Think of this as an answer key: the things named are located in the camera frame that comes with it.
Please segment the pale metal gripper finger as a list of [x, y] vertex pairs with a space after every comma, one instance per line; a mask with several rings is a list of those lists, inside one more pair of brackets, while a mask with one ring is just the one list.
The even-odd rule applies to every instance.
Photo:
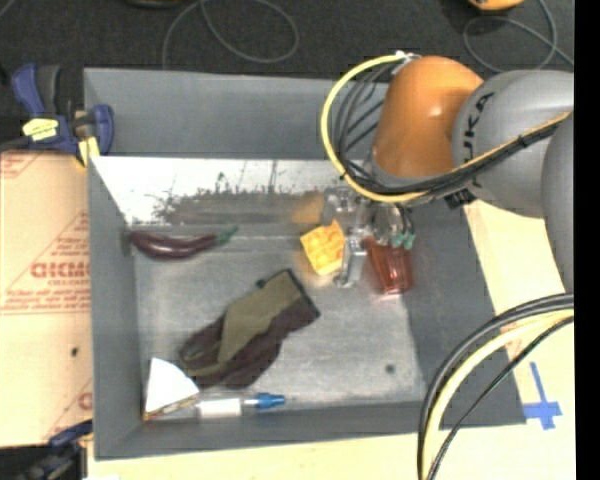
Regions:
[[364, 264], [365, 264], [365, 261], [367, 258], [367, 251], [364, 247], [363, 242], [358, 238], [354, 238], [354, 239], [357, 241], [357, 254], [356, 254], [356, 261], [355, 261], [356, 282], [353, 285], [355, 285], [361, 279], [362, 274], [363, 274]]
[[350, 287], [356, 282], [356, 254], [357, 241], [354, 238], [347, 238], [343, 249], [341, 268], [334, 279], [334, 283], [337, 287]]

